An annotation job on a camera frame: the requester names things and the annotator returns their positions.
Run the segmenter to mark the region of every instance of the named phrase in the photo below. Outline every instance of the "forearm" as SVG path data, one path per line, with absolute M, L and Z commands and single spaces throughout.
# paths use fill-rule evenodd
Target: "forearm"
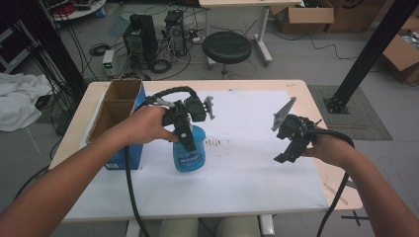
M 48 236 L 122 146 L 111 132 L 49 171 L 0 215 L 0 236 Z
M 376 236 L 419 236 L 419 222 L 377 167 L 358 153 L 346 167 Z

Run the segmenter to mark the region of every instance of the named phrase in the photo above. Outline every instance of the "black metal pole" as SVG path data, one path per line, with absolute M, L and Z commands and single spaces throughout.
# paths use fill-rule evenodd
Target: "black metal pole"
M 378 57 L 387 48 L 418 5 L 419 0 L 394 1 L 338 90 L 332 98 L 326 100 L 329 113 L 339 114 L 342 112 Z

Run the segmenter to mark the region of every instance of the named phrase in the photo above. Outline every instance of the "person's right hand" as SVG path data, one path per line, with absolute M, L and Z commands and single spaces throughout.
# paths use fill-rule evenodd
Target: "person's right hand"
M 176 142 L 175 133 L 162 126 L 162 118 L 167 110 L 157 106 L 143 106 L 137 112 L 111 129 L 123 141 L 123 145 L 144 144 L 154 139 Z
M 307 148 L 302 155 L 315 157 L 323 162 L 348 169 L 352 159 L 358 157 L 359 153 L 346 141 L 332 135 L 316 135 L 316 142 L 311 148 Z

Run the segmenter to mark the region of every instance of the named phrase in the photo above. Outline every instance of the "table leg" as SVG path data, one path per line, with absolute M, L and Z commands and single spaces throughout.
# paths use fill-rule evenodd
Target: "table leg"
M 210 8 L 206 8 L 206 37 L 210 35 L 210 16 L 209 16 Z M 209 62 L 209 67 L 215 66 L 215 61 L 207 57 Z
M 268 21 L 269 15 L 269 7 L 264 7 L 262 10 L 262 18 L 261 18 L 261 26 L 259 29 L 259 34 L 255 35 L 256 45 L 261 50 L 262 55 L 264 57 L 265 65 L 271 63 L 273 61 L 271 54 L 269 53 L 268 49 L 263 42 L 263 36 L 265 34 L 266 22 Z
M 274 220 L 271 214 L 259 215 L 259 224 L 261 229 L 261 235 L 263 237 L 275 236 Z
M 136 220 L 129 220 L 128 227 L 126 228 L 126 237 L 138 237 L 140 233 L 140 227 Z

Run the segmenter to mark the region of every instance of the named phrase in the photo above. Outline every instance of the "white towel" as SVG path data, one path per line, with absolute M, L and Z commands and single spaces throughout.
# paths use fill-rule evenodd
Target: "white towel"
M 36 121 L 41 112 L 35 103 L 48 94 L 51 85 L 44 75 L 0 73 L 0 130 L 14 131 Z

